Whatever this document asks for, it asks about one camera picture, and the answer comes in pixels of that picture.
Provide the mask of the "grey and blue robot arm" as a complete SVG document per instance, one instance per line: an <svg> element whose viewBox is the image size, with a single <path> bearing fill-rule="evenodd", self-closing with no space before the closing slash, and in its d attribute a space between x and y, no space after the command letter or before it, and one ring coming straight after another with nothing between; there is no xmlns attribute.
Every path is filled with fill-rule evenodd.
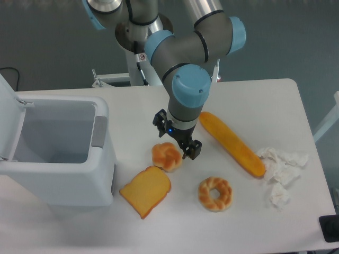
<svg viewBox="0 0 339 254"><path fill-rule="evenodd" d="M83 1L97 29L124 27L127 48L144 53L169 95L168 108L153 124L159 135L168 134L195 159L202 144L192 139L211 77L201 65L241 49L246 30L237 17L229 17L219 1L185 1L193 32L177 38L161 21L157 1Z"/></svg>

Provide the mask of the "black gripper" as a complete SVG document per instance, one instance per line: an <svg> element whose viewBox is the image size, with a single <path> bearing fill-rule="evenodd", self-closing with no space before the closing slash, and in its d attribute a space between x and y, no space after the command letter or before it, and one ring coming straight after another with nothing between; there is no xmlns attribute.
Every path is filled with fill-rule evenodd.
<svg viewBox="0 0 339 254"><path fill-rule="evenodd" d="M183 150L182 159L189 157L194 160L200 155L202 143L199 140L193 140L192 134L195 126L189 129L178 129L174 125L172 120L168 120L166 117L166 111L161 109L157 112L153 119L153 125L157 127L159 131L159 137L161 138L165 133L172 137Z"/></svg>

